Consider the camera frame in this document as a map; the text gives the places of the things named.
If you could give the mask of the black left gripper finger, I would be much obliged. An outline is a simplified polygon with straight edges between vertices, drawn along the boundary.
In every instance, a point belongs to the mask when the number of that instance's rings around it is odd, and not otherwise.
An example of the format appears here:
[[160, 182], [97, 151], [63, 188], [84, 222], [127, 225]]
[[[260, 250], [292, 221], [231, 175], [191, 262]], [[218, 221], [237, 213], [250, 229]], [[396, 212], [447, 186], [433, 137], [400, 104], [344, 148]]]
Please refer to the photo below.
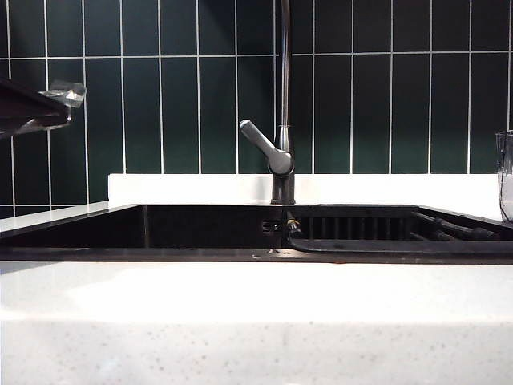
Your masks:
[[1, 118], [68, 118], [72, 108], [83, 104], [86, 93], [82, 83], [55, 80], [49, 90], [37, 91], [1, 77]]
[[47, 131], [67, 126], [71, 114], [64, 115], [2, 115], [1, 139], [19, 136], [29, 132]]

